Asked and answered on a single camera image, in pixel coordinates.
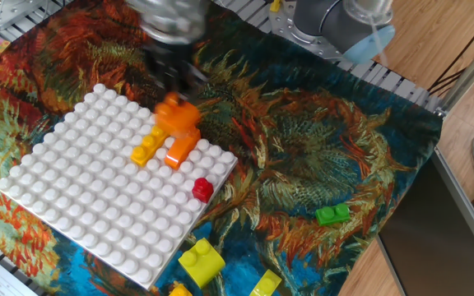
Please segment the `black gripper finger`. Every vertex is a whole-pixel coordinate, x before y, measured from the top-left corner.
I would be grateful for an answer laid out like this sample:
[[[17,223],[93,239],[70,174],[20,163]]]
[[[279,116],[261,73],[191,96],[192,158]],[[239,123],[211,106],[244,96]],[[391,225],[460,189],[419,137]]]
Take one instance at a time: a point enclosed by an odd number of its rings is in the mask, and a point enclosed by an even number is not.
[[[193,65],[182,66],[178,75],[178,92],[181,99],[189,101],[198,89],[208,82],[208,77]]]
[[[165,93],[179,91],[179,66],[174,63],[150,61],[148,70]]]

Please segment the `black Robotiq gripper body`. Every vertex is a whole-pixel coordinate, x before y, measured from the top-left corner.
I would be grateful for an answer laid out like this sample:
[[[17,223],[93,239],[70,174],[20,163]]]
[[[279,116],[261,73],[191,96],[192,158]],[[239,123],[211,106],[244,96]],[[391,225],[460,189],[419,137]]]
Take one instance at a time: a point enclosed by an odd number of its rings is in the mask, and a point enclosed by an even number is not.
[[[153,40],[146,44],[146,69],[157,78],[175,70],[179,78],[194,78],[194,44],[166,44]]]

